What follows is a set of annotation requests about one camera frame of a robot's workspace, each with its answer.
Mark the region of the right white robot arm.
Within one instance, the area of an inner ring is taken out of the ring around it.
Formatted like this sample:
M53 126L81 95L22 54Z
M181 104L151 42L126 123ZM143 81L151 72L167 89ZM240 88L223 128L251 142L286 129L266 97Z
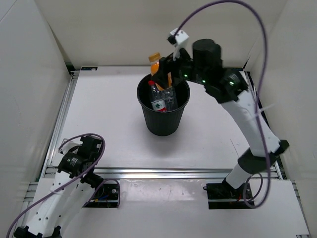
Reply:
M174 37L168 40L175 51L159 60L154 81L164 88L171 74L175 83L187 80L203 85L205 92L231 115L249 144L222 182L223 194L234 198L240 193L241 185L250 176L270 167L288 149L289 143L275 136L262 116L256 116L258 105L247 82L238 70L223 67L220 45L211 39L197 40L192 44L191 57Z

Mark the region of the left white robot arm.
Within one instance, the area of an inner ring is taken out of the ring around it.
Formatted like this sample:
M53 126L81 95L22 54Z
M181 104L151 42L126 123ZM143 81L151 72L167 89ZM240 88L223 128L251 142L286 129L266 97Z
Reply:
M94 173L106 148L104 138L95 133L63 140L58 152L63 155L49 193L30 208L35 215L24 226L17 227L15 238L60 238L80 209L92 198L103 195L103 179Z

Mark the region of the clear bottle white cap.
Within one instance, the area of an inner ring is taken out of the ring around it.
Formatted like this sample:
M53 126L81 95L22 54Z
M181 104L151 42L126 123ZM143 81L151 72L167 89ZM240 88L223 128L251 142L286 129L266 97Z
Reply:
M162 96L164 98L166 109L168 112L178 109L176 92L172 86L163 90Z

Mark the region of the red label water bottle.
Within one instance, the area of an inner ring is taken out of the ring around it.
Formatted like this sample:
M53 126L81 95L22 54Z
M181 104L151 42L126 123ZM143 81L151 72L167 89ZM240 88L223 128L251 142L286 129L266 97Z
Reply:
M148 85L151 88L150 99L153 110L157 112L166 112L167 108L165 105L165 100L160 91L158 90L155 82L150 80L148 81Z

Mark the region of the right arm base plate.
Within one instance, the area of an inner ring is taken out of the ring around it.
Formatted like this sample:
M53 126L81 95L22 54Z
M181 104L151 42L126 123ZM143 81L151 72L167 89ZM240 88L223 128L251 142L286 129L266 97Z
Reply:
M231 191L222 183L207 183L203 190L207 192L209 209L249 209L242 197L244 185L245 183L238 190Z

